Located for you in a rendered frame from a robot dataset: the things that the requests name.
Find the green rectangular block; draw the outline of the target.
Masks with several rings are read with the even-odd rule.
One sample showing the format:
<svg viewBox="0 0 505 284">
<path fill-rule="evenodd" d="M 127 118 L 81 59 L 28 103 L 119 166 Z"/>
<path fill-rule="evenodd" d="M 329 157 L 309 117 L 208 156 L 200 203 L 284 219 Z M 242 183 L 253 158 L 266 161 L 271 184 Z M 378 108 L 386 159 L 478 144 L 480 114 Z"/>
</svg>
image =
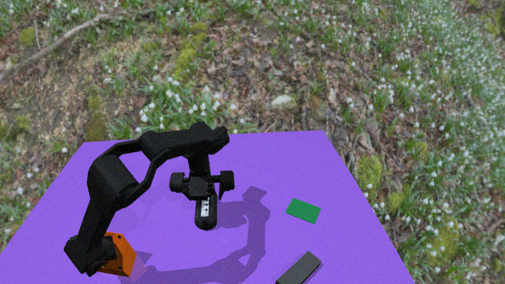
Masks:
<svg viewBox="0 0 505 284">
<path fill-rule="evenodd" d="M 315 224 L 321 208 L 293 198 L 285 213 Z"/>
</svg>

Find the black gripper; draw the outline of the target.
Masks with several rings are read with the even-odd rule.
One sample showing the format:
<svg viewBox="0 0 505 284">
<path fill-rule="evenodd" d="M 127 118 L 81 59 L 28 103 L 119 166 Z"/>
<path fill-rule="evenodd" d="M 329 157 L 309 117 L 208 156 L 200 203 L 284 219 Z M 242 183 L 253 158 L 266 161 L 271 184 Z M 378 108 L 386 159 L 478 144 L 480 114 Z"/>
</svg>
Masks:
<svg viewBox="0 0 505 284">
<path fill-rule="evenodd" d="M 219 183 L 219 200 L 221 200 L 225 191 L 235 189 L 234 172 L 232 170 L 221 170 L 220 175 L 212 176 L 209 163 L 204 168 L 194 169 L 189 166 L 189 169 L 190 175 L 195 175 L 196 177 L 208 175 L 211 183 Z M 169 188 L 172 192 L 183 193 L 190 201 L 192 201 L 189 194 L 189 179 L 184 176 L 184 172 L 173 172 L 170 176 Z"/>
</svg>

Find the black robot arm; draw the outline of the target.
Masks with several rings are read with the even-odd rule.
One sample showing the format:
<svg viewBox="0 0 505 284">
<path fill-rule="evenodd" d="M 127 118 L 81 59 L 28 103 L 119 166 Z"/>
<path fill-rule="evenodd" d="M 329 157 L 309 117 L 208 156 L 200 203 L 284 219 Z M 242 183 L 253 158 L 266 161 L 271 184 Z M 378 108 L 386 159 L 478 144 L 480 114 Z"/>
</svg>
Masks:
<svg viewBox="0 0 505 284">
<path fill-rule="evenodd" d="M 191 168 L 206 167 L 209 155 L 214 155 L 229 143 L 227 131 L 224 126 L 212 130 L 203 121 L 194 123 L 188 130 L 151 130 L 137 139 L 116 143 L 97 157 L 88 171 L 90 202 L 78 235 L 71 237 L 64 247 L 78 271 L 91 277 L 106 261 L 117 259 L 112 236 L 104 235 L 116 211 L 133 204 L 150 188 L 158 167 L 168 159 L 180 156 L 188 159 Z M 122 154 L 138 151 L 142 151 L 150 161 L 141 183 L 119 158 Z M 189 173 L 188 179 L 193 201 L 205 201 L 215 195 L 215 183 L 211 183 L 208 175 L 196 177 Z"/>
</svg>

